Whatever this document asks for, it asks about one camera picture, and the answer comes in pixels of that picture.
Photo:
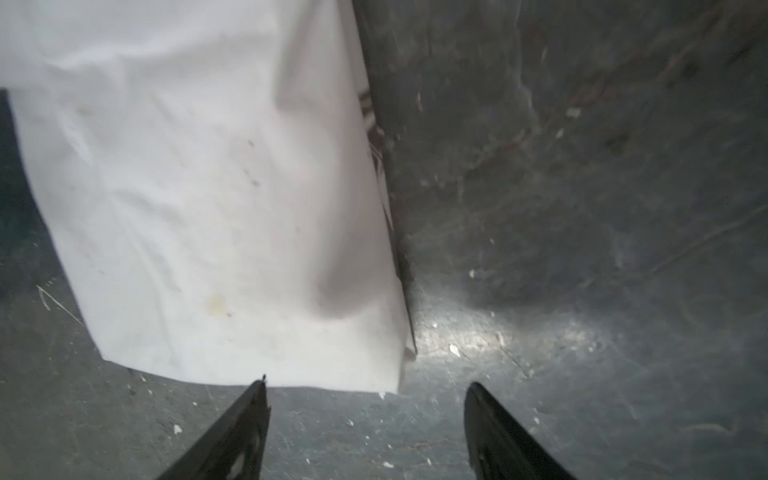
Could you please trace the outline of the white navy-trimmed tank top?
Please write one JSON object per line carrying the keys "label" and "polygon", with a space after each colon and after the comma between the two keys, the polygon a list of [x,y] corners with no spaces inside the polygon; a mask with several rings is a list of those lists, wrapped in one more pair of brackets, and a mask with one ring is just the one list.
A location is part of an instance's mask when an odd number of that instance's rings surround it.
{"label": "white navy-trimmed tank top", "polygon": [[26,178],[102,357],[394,393],[415,351],[348,1],[5,1]]}

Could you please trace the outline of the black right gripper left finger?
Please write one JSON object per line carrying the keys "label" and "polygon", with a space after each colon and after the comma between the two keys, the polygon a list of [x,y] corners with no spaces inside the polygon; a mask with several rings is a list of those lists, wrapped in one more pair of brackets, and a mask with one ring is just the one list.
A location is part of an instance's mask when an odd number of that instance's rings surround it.
{"label": "black right gripper left finger", "polygon": [[267,382],[261,378],[159,480],[258,480],[270,417]]}

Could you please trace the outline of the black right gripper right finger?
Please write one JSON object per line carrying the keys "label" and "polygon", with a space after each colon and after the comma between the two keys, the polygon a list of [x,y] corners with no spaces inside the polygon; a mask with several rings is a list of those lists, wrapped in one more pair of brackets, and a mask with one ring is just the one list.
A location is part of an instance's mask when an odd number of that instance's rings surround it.
{"label": "black right gripper right finger", "polygon": [[469,464],[478,479],[574,480],[478,382],[467,389],[463,419]]}

